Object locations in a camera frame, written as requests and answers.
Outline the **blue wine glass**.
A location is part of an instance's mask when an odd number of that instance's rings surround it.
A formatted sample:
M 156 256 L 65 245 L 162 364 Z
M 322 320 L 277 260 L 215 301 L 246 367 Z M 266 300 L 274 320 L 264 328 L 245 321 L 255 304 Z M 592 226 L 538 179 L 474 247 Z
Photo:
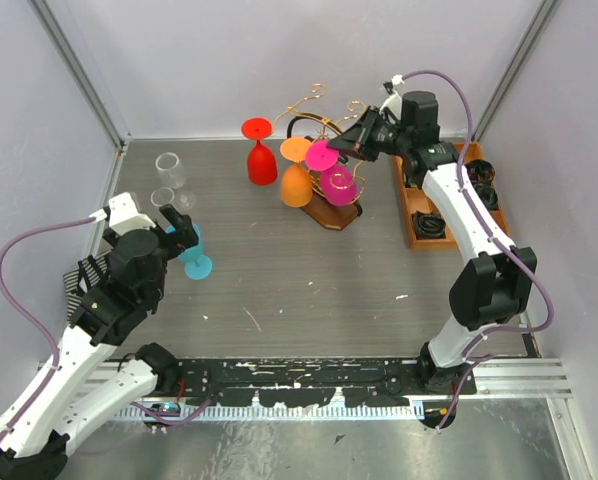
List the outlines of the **blue wine glass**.
M 177 259 L 183 263 L 185 275 L 191 280 L 203 280 L 207 278 L 213 269 L 211 258 L 205 254 L 203 236 L 196 224 L 193 229 L 198 237 L 198 243 L 186 249 Z

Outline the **clear wine glass front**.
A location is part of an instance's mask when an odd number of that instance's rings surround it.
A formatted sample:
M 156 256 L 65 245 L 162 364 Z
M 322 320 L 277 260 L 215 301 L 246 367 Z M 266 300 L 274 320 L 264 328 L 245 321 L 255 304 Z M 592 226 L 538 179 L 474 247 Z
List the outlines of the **clear wine glass front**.
M 154 190 L 150 195 L 150 200 L 157 208 L 171 204 L 180 212 L 189 211 L 196 204 L 196 196 L 191 191 L 169 187 L 160 187 Z

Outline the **clear wine glass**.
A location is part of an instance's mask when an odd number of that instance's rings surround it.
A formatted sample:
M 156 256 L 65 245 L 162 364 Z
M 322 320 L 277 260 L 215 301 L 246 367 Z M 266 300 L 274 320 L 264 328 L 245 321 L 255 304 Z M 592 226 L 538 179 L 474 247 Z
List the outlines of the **clear wine glass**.
M 177 154 L 173 152 L 160 154 L 155 159 L 155 168 L 165 187 L 180 189 L 185 185 L 185 168 Z
M 150 195 L 150 200 L 157 208 L 171 204 L 180 212 L 189 211 L 196 204 L 196 196 L 191 191 L 169 187 L 160 187 L 154 190 Z

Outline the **pink wine glass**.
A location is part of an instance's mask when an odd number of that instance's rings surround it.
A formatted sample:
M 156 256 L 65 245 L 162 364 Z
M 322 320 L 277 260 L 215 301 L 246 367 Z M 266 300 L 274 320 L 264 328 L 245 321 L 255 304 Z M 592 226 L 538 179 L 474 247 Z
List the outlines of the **pink wine glass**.
M 339 163 L 339 153 L 327 147 L 327 141 L 314 142 L 305 156 L 310 170 L 318 172 L 319 187 L 326 200 L 334 206 L 352 204 L 358 188 L 352 172 Z

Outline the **gold wire wine glass rack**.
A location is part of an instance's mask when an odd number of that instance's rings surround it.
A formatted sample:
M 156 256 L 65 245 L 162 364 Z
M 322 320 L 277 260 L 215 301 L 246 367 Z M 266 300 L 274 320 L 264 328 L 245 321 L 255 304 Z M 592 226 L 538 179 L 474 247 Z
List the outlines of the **gold wire wine glass rack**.
M 282 174 L 279 196 L 285 206 L 302 211 L 322 228 L 342 231 L 362 215 L 360 198 L 365 178 L 329 142 L 343 132 L 343 122 L 360 116 L 364 104 L 350 102 L 349 113 L 339 120 L 303 108 L 326 93 L 324 84 L 313 84 L 308 95 L 286 107 L 273 121 L 277 125 L 282 118 L 288 119 L 279 153 L 289 166 Z

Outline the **orange wine glass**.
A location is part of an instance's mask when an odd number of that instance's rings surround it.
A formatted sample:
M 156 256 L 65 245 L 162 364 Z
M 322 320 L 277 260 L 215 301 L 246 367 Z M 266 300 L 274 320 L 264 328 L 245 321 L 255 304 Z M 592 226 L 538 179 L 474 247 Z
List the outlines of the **orange wine glass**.
M 302 162 L 311 146 L 303 137 L 290 137 L 282 142 L 280 154 L 290 162 L 282 175 L 280 184 L 281 201 L 293 208 L 302 208 L 312 199 L 312 180 Z

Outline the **striped black white cloth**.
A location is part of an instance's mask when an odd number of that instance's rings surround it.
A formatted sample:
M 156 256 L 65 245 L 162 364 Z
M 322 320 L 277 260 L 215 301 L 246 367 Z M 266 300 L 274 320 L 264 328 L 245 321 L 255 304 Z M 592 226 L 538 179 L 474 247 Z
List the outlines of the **striped black white cloth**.
M 71 317 L 81 304 L 84 295 L 107 276 L 107 254 L 108 251 L 96 256 L 89 255 L 79 260 L 74 270 L 63 275 L 67 322 L 71 321 Z

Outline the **red wine glass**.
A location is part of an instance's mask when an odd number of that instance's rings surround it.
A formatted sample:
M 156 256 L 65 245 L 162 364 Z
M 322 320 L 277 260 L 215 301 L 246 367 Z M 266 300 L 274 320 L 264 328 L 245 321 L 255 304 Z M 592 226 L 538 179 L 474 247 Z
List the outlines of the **red wine glass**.
M 244 137 L 255 142 L 247 161 L 247 173 L 251 183 L 257 186 L 269 186 L 278 177 L 277 163 L 272 150 L 263 144 L 273 132 L 272 124 L 262 117 L 252 117 L 241 127 Z

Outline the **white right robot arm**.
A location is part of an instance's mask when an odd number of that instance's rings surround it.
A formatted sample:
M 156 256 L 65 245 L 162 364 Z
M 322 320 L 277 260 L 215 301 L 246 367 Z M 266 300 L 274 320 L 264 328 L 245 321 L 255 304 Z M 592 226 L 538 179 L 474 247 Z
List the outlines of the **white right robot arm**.
M 514 331 L 509 322 L 526 309 L 537 258 L 531 248 L 517 247 L 487 211 L 470 181 L 466 148 L 441 140 L 435 94 L 400 94 L 406 79 L 397 74 L 385 82 L 384 103 L 368 107 L 327 145 L 367 162 L 382 154 L 400 158 L 454 235 L 463 269 L 449 292 L 451 316 L 416 364 L 421 388 L 438 394 L 466 373 L 470 354 L 490 333 Z

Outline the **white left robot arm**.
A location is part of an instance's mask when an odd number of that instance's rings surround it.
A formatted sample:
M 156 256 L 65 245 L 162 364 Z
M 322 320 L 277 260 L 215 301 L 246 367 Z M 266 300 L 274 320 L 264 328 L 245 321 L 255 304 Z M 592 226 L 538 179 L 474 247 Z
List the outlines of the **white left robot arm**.
M 119 409 L 179 387 L 178 359 L 151 343 L 112 379 L 76 397 L 90 375 L 157 311 L 169 262 L 199 243 L 189 215 L 170 203 L 159 212 L 168 229 L 125 192 L 83 219 L 106 223 L 103 238 L 110 248 L 80 260 L 63 277 L 67 326 L 60 338 L 41 331 L 51 355 L 0 416 L 0 479 L 56 478 L 78 446 Z

